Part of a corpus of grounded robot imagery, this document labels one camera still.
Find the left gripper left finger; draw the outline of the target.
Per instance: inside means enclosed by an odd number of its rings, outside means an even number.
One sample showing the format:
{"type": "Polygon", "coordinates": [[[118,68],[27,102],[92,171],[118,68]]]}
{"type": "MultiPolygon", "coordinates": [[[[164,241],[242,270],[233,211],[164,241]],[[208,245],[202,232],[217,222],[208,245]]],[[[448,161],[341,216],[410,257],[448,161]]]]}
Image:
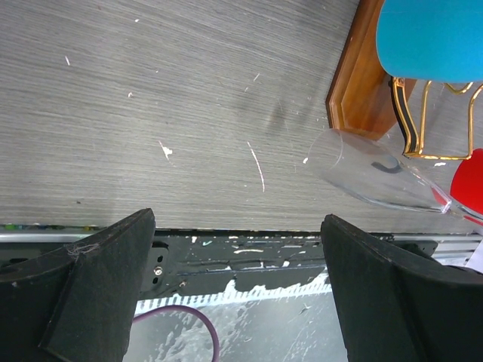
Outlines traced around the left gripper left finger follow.
{"type": "Polygon", "coordinates": [[[1,270],[3,361],[121,361],[155,231],[151,209],[1,270]]]}

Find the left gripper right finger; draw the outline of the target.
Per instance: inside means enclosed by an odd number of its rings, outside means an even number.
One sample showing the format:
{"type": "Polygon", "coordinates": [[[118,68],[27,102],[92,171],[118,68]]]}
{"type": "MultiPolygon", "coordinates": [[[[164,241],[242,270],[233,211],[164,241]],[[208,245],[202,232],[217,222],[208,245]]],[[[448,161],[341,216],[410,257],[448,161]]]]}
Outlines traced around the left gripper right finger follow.
{"type": "Polygon", "coordinates": [[[480,361],[482,274],[442,265],[333,214],[321,224],[350,361],[480,361]]]}

